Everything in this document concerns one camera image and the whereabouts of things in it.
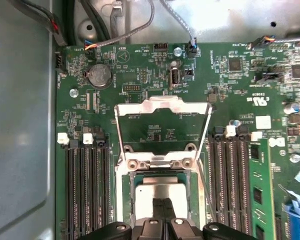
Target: surface-mount component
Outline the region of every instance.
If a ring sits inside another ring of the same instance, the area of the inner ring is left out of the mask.
[[[291,66],[292,78],[300,79],[300,64]]]
[[[84,77],[95,89],[106,89],[112,82],[112,73],[110,68],[105,64],[96,64],[91,66],[85,73]]]
[[[229,58],[229,71],[230,72],[240,72],[242,70],[241,60],[239,57]]]
[[[290,114],[288,118],[288,122],[291,125],[300,124],[300,114]]]
[[[265,231],[258,225],[255,227],[255,235],[258,240],[265,240]]]
[[[262,191],[256,187],[253,188],[253,199],[258,204],[262,204]]]
[[[253,159],[260,159],[260,154],[259,154],[259,145],[253,144],[251,145],[251,158]]]

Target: black cable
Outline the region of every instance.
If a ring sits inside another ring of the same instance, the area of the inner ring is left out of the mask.
[[[89,4],[90,8],[92,9],[94,16],[96,17],[96,20],[99,22],[100,28],[102,29],[106,40],[110,40],[111,37],[110,37],[109,31],[107,29],[107,26],[106,26],[104,20],[102,19],[102,17],[100,16],[100,14],[95,9],[95,7],[91,4],[90,1],[88,1],[88,4]]]
[[[35,20],[36,22],[43,25],[49,32],[54,33],[54,27],[51,24],[51,22],[41,14],[39,14],[37,11],[31,9],[27,5],[23,4],[19,0],[7,0],[14,8],[19,10],[24,15],[28,16],[29,18]]]
[[[63,25],[65,26],[68,44],[71,46],[76,46],[77,41],[75,35],[75,0],[63,0],[62,6],[62,19]]]
[[[81,0],[81,5],[95,28],[98,42],[109,40],[110,34],[106,24],[94,6],[92,6],[89,0]]]
[[[64,37],[62,25],[58,17],[46,8],[34,4],[28,0],[7,0],[14,8],[19,10],[24,15],[35,20],[39,24],[43,25],[50,33],[53,34],[56,43],[59,46],[66,46],[67,41]],[[40,14],[38,11],[44,13],[47,17]]]

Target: ram slot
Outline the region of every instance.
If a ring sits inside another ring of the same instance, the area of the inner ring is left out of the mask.
[[[252,235],[252,214],[249,180],[248,136],[240,136],[237,142],[239,166],[239,192],[242,232]]]
[[[102,222],[105,226],[110,223],[110,162],[109,151],[106,145],[98,148],[99,161],[101,162],[101,176],[102,176]]]
[[[81,149],[81,232],[82,235],[89,234],[91,230],[91,182],[90,182],[90,162],[92,158],[92,148]]]
[[[214,139],[212,136],[208,136],[209,143],[207,144],[208,155],[208,173],[209,173],[209,198],[212,206],[212,210],[217,210],[216,203],[216,161],[214,152]]]
[[[227,193],[227,168],[226,168],[226,143],[216,139],[214,143],[214,153],[216,159],[217,172],[217,221],[224,225],[229,225],[229,207]]]
[[[102,220],[100,219],[100,164],[96,148],[93,148],[92,150],[91,166],[91,205],[93,206],[92,230],[95,231],[102,227]]]
[[[66,154],[66,218],[68,239],[80,236],[80,149],[67,149]]]
[[[233,139],[228,139],[226,141],[226,166],[229,226],[233,229],[241,231],[237,142]]]

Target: white label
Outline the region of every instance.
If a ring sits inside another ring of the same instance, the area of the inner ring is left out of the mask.
[[[283,148],[286,146],[286,141],[284,137],[278,137],[278,138],[270,137],[268,140],[268,144],[271,148],[275,146]]]
[[[256,116],[255,117],[256,129],[271,129],[271,117],[270,116]]]
[[[254,96],[254,97],[247,97],[246,101],[247,102],[253,102],[253,104],[256,107],[264,107],[268,105],[268,101],[270,100],[270,98],[267,97],[263,97],[263,96]]]

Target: gray cable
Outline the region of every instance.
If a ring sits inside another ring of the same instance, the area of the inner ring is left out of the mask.
[[[118,26],[117,26],[117,17],[122,17],[122,10],[118,8],[112,8],[110,14],[110,32],[111,38],[117,38],[119,36]]]
[[[276,39],[276,40],[274,40],[274,42],[275,42],[275,43],[293,43],[293,42],[300,42],[300,37]]]
[[[125,33],[121,36],[115,37],[115,38],[107,40],[107,41],[99,42],[99,43],[97,43],[97,47],[103,47],[103,46],[106,46],[106,45],[109,45],[109,44],[114,44],[115,42],[127,39],[127,38],[131,37],[132,35],[134,35],[134,34],[140,32],[140,31],[142,31],[143,29],[149,27],[150,24],[152,23],[152,21],[154,20],[155,5],[154,5],[153,0],[147,0],[147,1],[149,2],[150,6],[151,6],[151,15],[150,15],[149,20],[145,24],[143,24],[142,26],[139,26],[139,27],[137,27],[137,28],[131,30],[130,32]]]
[[[169,3],[166,0],[160,0],[160,2],[164,6],[164,8],[174,17],[174,19],[184,28],[184,30],[186,30],[189,33],[191,45],[194,46],[196,41],[186,21],[178,13],[176,13],[175,10],[173,10],[173,8],[169,5]]]

